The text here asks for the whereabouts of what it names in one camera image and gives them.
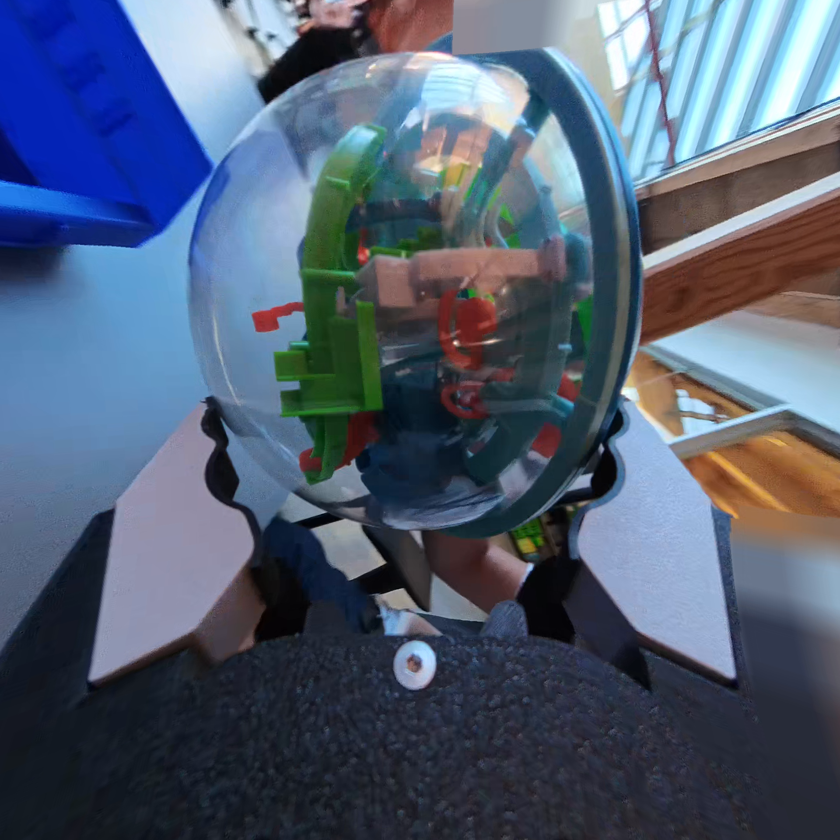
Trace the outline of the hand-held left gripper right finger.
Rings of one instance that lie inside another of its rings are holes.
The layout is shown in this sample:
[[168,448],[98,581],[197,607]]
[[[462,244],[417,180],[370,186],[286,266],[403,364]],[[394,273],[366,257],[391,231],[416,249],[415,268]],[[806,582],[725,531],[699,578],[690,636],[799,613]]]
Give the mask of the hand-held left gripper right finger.
[[712,503],[624,401],[606,443],[616,477],[575,515],[563,601],[586,650],[644,682],[647,650],[724,686],[738,672]]

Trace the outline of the large blue plastic bin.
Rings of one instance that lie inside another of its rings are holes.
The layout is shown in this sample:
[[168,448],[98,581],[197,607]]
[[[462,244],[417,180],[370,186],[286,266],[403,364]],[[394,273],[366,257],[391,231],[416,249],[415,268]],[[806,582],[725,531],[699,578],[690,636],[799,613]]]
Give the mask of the large blue plastic bin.
[[120,2],[1,2],[3,248],[141,245],[212,169]]

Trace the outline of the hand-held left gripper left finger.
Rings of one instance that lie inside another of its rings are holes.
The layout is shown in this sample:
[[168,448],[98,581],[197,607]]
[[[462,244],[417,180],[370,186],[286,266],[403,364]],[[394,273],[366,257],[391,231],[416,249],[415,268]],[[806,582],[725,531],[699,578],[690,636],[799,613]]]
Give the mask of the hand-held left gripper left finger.
[[215,665],[256,643],[259,527],[214,402],[188,414],[117,499],[88,683],[192,651]]

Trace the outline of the person's blue jeans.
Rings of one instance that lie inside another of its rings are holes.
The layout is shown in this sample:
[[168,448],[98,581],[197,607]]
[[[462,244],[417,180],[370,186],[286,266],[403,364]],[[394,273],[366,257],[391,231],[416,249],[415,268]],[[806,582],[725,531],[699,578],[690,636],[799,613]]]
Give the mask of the person's blue jeans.
[[302,633],[310,608],[330,604],[322,627],[339,634],[378,634],[383,629],[380,606],[372,595],[328,561],[311,530],[273,517],[261,533],[259,561],[249,566],[266,608],[256,640]]

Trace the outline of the clear plastic maze ball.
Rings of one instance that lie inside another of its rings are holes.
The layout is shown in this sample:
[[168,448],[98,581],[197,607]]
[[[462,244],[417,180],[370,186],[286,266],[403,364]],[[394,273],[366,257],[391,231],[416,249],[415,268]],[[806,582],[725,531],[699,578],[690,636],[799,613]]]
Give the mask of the clear plastic maze ball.
[[621,144],[553,48],[346,61],[291,87],[209,180],[188,258],[224,424],[338,517],[477,539],[602,446],[643,264]]

